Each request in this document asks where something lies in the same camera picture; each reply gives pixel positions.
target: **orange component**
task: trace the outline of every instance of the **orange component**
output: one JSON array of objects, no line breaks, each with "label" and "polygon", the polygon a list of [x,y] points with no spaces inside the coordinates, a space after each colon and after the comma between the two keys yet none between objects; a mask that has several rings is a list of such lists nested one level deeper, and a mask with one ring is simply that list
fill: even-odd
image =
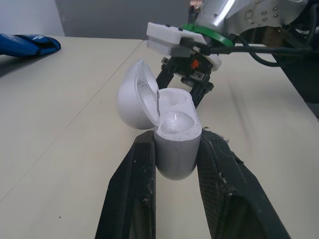
[{"label": "orange component", "polygon": [[191,69],[196,69],[198,66],[199,66],[199,61],[194,60],[190,67]]}]

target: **white earbud case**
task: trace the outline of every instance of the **white earbud case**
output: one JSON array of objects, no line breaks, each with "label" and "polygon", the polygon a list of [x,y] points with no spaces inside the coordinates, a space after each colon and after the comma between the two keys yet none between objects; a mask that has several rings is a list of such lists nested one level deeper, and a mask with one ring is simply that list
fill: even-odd
[{"label": "white earbud case", "polygon": [[202,127],[187,91],[159,90],[149,66],[140,60],[118,90],[117,110],[127,125],[154,129],[156,166],[163,176],[180,180],[192,173]]}]

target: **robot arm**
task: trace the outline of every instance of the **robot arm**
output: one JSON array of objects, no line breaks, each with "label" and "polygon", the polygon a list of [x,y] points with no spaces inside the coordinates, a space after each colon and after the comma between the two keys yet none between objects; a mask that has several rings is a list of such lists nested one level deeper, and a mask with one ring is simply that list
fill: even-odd
[{"label": "robot arm", "polygon": [[[148,47],[163,55],[162,72],[157,78],[166,88],[174,74],[192,87],[195,107],[213,89],[211,71],[220,66],[218,54],[248,52],[256,61],[282,67],[319,53],[316,49],[318,0],[207,0],[195,25],[183,28],[148,24]],[[286,47],[253,47],[240,35],[252,28],[273,27]],[[268,62],[256,53],[287,56],[283,62]]]}]

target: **gray wall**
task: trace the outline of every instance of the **gray wall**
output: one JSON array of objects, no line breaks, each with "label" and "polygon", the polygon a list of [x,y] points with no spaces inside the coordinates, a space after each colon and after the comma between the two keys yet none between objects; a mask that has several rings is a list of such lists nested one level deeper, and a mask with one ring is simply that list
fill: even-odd
[{"label": "gray wall", "polygon": [[188,21],[189,0],[55,1],[66,36],[145,39],[149,21]]}]

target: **earbud case lid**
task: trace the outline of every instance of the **earbud case lid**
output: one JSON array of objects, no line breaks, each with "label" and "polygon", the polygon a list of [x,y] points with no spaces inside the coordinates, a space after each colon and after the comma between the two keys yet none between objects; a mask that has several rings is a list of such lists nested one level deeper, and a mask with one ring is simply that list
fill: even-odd
[{"label": "earbud case lid", "polygon": [[128,69],[117,93],[117,111],[121,120],[133,128],[150,129],[159,125],[159,87],[143,60]]}]

